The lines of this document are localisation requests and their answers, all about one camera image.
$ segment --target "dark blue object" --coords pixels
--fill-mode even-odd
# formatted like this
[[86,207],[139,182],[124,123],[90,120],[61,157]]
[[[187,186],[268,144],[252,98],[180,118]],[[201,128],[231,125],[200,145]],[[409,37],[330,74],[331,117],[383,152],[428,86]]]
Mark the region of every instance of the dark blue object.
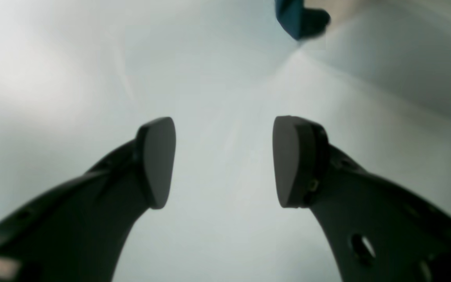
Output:
[[306,9],[304,0],[276,0],[276,18],[296,40],[318,36],[330,23],[327,11]]

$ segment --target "black plastic part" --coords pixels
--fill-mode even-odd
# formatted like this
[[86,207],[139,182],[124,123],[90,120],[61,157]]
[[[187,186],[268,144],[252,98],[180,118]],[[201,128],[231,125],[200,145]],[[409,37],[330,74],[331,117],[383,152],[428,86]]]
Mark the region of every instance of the black plastic part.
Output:
[[174,154],[172,119],[147,123],[85,175],[2,220],[0,282],[111,281],[132,225],[166,203]]
[[304,0],[276,0],[276,18],[296,40],[319,36],[331,21],[323,9],[304,8]]
[[[276,119],[276,185],[282,206],[307,206],[318,219],[342,280],[451,281],[451,218],[399,185],[368,173],[331,145],[327,155],[324,143],[311,137],[320,135],[320,131],[318,125],[301,118]],[[328,159],[315,155],[326,155]],[[311,164],[306,166],[310,169],[300,169],[294,160],[297,164]],[[318,178],[314,171],[326,173]],[[308,192],[310,202],[304,203],[308,197],[285,179],[295,179],[301,186],[304,183],[298,183],[299,179],[316,179],[317,188]],[[290,197],[295,205],[284,205],[286,194],[295,195]]]

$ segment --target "white surface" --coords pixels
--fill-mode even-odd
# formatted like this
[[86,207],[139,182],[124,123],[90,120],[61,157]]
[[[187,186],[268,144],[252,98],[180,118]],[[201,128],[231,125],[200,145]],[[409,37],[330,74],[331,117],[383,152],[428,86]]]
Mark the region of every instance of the white surface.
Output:
[[279,207],[272,123],[322,123],[451,214],[451,12],[437,11],[383,2],[299,45],[270,0],[0,0],[0,218],[171,116],[170,199],[136,223],[115,281],[339,281],[311,213]]

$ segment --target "screw hole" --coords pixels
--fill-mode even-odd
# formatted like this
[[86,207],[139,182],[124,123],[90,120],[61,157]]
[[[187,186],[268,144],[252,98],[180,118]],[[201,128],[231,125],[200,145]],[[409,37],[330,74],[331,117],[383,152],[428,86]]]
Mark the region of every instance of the screw hole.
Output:
[[375,260],[375,250],[370,240],[360,234],[354,234],[351,237],[351,248],[356,258],[367,266],[370,266]]

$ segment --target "white backdrop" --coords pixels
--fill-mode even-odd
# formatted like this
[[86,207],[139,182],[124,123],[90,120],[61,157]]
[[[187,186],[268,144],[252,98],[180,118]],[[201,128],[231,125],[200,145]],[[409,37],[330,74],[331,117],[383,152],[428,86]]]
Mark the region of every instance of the white backdrop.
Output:
[[306,43],[273,0],[0,0],[0,218],[175,121],[168,204],[115,282],[340,281],[310,211],[279,207],[286,114],[451,214],[451,0],[378,2]]

